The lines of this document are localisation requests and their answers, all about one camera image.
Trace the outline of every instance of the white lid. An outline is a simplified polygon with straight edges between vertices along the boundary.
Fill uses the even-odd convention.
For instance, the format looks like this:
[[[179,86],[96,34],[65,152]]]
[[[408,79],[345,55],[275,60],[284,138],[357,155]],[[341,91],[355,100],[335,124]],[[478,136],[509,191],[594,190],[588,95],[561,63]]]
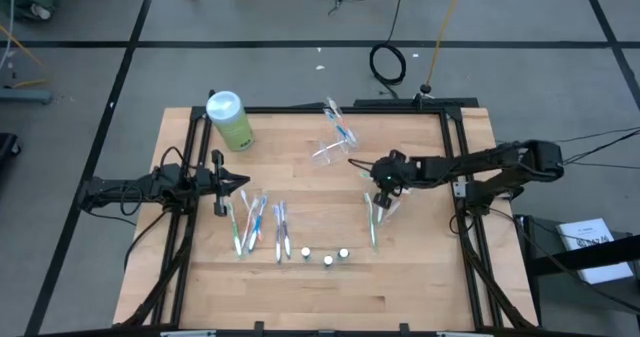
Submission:
[[[212,121],[224,121],[234,117],[241,107],[242,103],[238,95],[229,91],[220,91],[209,97],[207,115]]]

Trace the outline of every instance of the wooden table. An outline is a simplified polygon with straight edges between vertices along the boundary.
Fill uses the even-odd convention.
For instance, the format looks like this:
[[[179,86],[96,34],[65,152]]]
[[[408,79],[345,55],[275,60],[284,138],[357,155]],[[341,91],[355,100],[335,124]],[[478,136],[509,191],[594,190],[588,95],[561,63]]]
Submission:
[[[494,147],[487,110],[462,111],[470,152]],[[189,114],[187,108],[165,111],[152,165],[168,147],[184,146]],[[201,199],[181,328],[252,329],[255,321],[264,321],[270,330],[397,330],[404,322],[412,331],[473,329],[460,244],[448,227],[454,214],[448,185],[412,190],[391,221],[378,229],[379,250],[374,253],[363,192],[373,196],[375,186],[346,161],[322,168],[310,162],[317,141],[332,136],[326,117],[255,114],[250,121],[256,142],[248,151],[230,152],[215,129],[209,150],[224,153],[230,172],[251,176],[244,186],[249,196],[268,193],[264,240],[239,260],[231,219],[213,215],[213,196]],[[394,148],[409,156],[444,155],[437,116],[348,115],[348,122],[361,141],[354,158],[375,161]],[[455,138],[452,123],[450,129]],[[170,156],[173,160],[168,162],[178,162],[177,156]],[[489,173],[476,178],[486,179]],[[246,209],[239,193],[231,200],[242,229]],[[275,263],[271,212],[271,204],[279,200],[288,203],[293,246],[292,259],[285,258],[281,265]],[[511,213],[504,201],[493,207]],[[144,205],[136,234],[159,213],[160,206]],[[484,223],[496,281],[525,318],[535,322],[513,224],[498,214],[484,217]],[[134,249],[115,322],[128,317],[156,282],[168,225],[166,218]],[[300,255],[303,246],[312,250],[310,262]],[[341,247],[350,250],[348,261],[326,269],[322,258],[335,256]],[[477,280],[484,322],[490,325],[486,291]],[[173,291],[171,286],[164,321],[169,319]]]

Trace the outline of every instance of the green bottle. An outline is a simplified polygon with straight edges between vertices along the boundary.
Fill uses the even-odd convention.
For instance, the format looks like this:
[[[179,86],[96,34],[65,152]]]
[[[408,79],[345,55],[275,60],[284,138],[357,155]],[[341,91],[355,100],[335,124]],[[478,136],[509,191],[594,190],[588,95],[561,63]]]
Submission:
[[[235,93],[221,91],[209,97],[207,115],[230,150],[244,151],[253,143],[249,119]]]

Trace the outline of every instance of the white paper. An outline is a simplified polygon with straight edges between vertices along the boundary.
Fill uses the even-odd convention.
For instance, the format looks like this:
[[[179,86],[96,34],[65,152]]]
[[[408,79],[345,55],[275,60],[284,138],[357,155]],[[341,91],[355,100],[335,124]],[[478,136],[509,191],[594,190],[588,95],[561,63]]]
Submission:
[[[594,244],[614,241],[611,231],[609,231],[609,228],[607,228],[607,225],[604,223],[602,218],[582,222],[563,223],[558,225],[557,229],[561,234],[570,236],[560,236],[562,243],[564,243],[564,246],[569,251],[588,247]],[[578,274],[583,281],[590,284],[613,281],[633,276],[631,268],[629,268],[629,265],[626,262],[610,266],[588,268],[578,271]]]

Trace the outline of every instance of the yellow cable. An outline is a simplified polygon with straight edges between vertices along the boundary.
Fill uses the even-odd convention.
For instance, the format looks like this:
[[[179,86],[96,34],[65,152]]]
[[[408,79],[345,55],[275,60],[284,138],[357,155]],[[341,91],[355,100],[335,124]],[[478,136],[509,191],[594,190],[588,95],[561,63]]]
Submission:
[[[24,53],[27,54],[27,56],[31,57],[31,59],[39,64],[42,68],[47,68],[47,65],[44,64],[44,62],[40,61],[40,59],[38,59],[38,57],[34,56],[33,53],[31,53],[31,51],[29,51],[29,49],[25,46],[22,45],[22,43],[20,43],[20,41],[18,41],[17,39],[15,39],[15,37],[13,37],[13,35],[11,35],[11,33],[9,33],[9,31],[7,31],[6,28],[4,28],[3,25],[0,24],[0,30],[2,32],[4,32],[4,34],[7,35],[7,37],[11,38],[11,40],[13,41],[13,43],[15,43],[18,47],[20,47],[21,50],[24,51]]]
[[[431,67],[429,68],[429,77],[427,77],[427,86],[430,86],[431,77],[433,76],[433,70],[436,68],[436,63],[438,62],[438,54],[440,53],[440,42],[442,41],[442,37],[444,36],[444,30],[447,29],[447,25],[449,24],[449,18],[451,18],[451,14],[453,10],[456,8],[456,3],[458,0],[451,0],[451,4],[449,5],[449,10],[447,11],[447,15],[444,17],[444,21],[442,22],[442,27],[440,27],[440,33],[438,34],[438,39],[436,40],[436,48],[433,51],[433,59],[431,60]]]
[[[20,88],[20,87],[39,85],[39,84],[43,84],[43,83],[47,83],[47,82],[49,82],[49,81],[47,81],[47,80],[23,81],[23,82],[14,84],[13,86],[11,86],[11,88]]]
[[[45,74],[46,74],[47,65],[45,65],[44,62],[42,62],[38,57],[34,56],[33,53],[31,53],[31,51],[29,51],[27,47],[25,47],[22,43],[20,43],[20,41],[18,41],[15,37],[13,37],[13,35],[11,35],[11,33],[9,33],[9,31],[7,31],[7,29],[4,28],[4,26],[1,24],[0,24],[0,31],[4,32],[4,34],[6,34],[7,37],[13,41],[13,43],[15,43],[18,47],[20,47],[20,49],[23,50],[24,53],[27,54],[27,56],[29,56],[35,63],[37,63],[40,67],[42,67],[45,70]],[[47,82],[49,81],[46,79],[23,81],[23,82],[16,83],[15,85],[11,86],[11,88],[20,88],[20,87],[26,87],[26,86],[39,85]]]

